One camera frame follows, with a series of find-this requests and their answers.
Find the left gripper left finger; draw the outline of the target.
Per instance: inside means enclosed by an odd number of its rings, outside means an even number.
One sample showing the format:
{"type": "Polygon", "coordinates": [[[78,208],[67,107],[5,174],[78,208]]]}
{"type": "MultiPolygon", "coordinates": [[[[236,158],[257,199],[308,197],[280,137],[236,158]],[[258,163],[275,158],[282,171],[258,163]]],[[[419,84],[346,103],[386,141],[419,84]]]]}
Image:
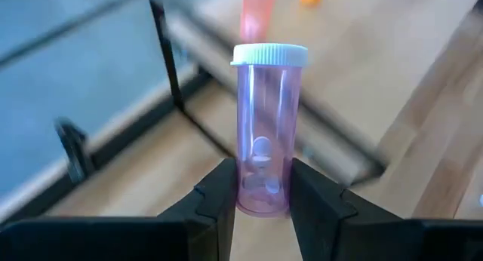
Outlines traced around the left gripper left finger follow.
{"type": "Polygon", "coordinates": [[[237,198],[236,161],[223,159],[191,192],[158,215],[174,230],[163,235],[167,260],[230,259],[237,198]]]}

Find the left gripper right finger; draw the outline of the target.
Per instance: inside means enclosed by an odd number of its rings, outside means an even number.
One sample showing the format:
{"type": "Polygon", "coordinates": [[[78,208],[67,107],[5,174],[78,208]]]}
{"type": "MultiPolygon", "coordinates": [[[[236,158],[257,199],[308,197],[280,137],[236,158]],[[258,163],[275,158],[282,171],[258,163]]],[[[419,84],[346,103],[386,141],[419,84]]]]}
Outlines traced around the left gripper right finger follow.
{"type": "Polygon", "coordinates": [[[304,260],[334,260],[340,228],[347,220],[398,219],[296,158],[290,178],[290,215],[304,260]]]}

